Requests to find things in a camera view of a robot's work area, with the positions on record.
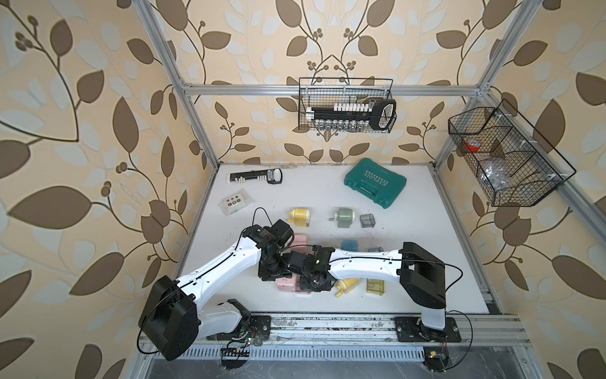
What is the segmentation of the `yellow pencil sharpener row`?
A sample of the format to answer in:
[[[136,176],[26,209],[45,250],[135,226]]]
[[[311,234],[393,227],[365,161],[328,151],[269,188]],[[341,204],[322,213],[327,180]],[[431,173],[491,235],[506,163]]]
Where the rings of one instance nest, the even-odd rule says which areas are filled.
[[[346,295],[350,293],[355,287],[360,284],[360,280],[358,278],[350,278],[345,280],[338,280],[336,282],[336,298],[341,297],[342,295]]]
[[[294,208],[289,212],[287,221],[297,227],[309,227],[311,211],[307,208]]]

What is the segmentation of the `pink pencil sharpener row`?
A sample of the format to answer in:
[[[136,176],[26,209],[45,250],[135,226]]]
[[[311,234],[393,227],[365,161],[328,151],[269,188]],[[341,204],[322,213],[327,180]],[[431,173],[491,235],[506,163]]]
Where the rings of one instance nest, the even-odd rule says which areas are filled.
[[[308,237],[303,234],[295,234],[291,247],[306,247],[308,245]]]
[[[293,274],[291,277],[283,277],[276,280],[279,292],[297,293],[301,292],[300,276]]]

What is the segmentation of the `blue pencil sharpener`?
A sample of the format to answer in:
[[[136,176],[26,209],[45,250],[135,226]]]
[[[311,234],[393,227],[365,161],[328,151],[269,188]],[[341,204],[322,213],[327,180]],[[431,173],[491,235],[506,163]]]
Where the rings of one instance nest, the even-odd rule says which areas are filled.
[[[342,240],[340,244],[340,249],[350,252],[358,252],[359,251],[359,243],[356,239],[346,238]]]

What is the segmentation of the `yellow pencil sharpener front row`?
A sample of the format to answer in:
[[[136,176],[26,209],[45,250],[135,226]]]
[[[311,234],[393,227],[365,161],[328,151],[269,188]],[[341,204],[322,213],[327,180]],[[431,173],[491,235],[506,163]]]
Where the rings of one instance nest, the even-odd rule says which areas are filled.
[[[346,295],[350,293],[355,287],[360,284],[360,280],[358,278],[350,278],[345,280],[338,280],[336,282],[336,298],[341,297],[342,295]]]

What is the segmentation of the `yellow pencil sharpener back row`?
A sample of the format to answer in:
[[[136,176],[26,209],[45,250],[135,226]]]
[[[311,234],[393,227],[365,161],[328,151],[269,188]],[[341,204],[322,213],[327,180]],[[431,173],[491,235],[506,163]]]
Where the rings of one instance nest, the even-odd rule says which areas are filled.
[[[307,208],[294,208],[289,212],[287,221],[297,227],[309,227],[311,211]]]

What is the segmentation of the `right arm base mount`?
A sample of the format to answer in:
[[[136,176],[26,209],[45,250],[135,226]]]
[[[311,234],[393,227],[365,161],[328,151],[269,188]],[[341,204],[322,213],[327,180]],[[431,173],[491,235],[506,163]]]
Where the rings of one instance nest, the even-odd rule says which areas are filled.
[[[459,327],[453,317],[445,319],[444,329],[425,326],[420,317],[395,317],[395,331],[400,343],[460,343]]]

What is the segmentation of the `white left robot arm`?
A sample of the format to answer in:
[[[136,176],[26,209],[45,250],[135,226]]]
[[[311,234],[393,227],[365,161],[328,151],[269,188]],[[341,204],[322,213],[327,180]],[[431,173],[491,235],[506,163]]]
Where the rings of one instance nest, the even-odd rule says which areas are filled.
[[[207,307],[222,287],[255,265],[270,273],[284,268],[281,252],[294,240],[292,228],[283,220],[270,227],[252,225],[235,244],[192,273],[172,280],[158,279],[152,286],[138,322],[141,333],[167,361],[183,355],[198,338],[232,333],[245,310],[228,302]]]

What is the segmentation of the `pink pencil sharpener front row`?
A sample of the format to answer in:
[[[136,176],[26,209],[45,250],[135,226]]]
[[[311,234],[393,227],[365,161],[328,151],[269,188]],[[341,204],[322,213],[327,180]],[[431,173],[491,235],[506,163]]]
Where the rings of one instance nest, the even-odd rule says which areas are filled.
[[[301,292],[300,276],[293,274],[291,277],[283,277],[276,280],[279,292],[297,293]]]

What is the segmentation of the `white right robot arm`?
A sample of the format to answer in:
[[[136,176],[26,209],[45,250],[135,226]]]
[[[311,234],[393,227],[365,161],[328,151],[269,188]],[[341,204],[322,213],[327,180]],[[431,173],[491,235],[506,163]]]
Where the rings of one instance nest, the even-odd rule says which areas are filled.
[[[318,289],[328,280],[366,279],[398,283],[421,307],[421,324],[446,328],[446,264],[416,243],[399,250],[351,252],[314,246],[312,254],[292,252],[287,268]]]

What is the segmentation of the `clear grey sharpener tray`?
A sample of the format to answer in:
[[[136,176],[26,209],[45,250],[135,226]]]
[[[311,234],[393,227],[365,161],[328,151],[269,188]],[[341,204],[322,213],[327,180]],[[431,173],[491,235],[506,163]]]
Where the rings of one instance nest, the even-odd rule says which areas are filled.
[[[362,228],[373,228],[376,225],[376,219],[371,213],[361,214],[359,220]]]

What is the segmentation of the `green pencil sharpener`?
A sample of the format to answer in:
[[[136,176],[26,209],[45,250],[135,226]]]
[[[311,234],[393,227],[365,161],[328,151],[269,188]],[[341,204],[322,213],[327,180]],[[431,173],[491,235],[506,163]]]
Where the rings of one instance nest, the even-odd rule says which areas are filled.
[[[329,219],[337,228],[350,228],[355,221],[355,211],[351,208],[339,208]]]

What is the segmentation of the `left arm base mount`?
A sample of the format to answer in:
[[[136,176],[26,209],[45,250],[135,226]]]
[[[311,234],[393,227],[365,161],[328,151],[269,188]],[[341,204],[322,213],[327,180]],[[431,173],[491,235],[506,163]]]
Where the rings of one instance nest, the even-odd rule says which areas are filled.
[[[252,315],[238,300],[232,298],[218,304],[213,311],[208,312],[210,321],[219,322],[220,328],[206,336],[212,341],[244,340],[255,345],[262,345],[271,334],[271,317],[268,315]]]

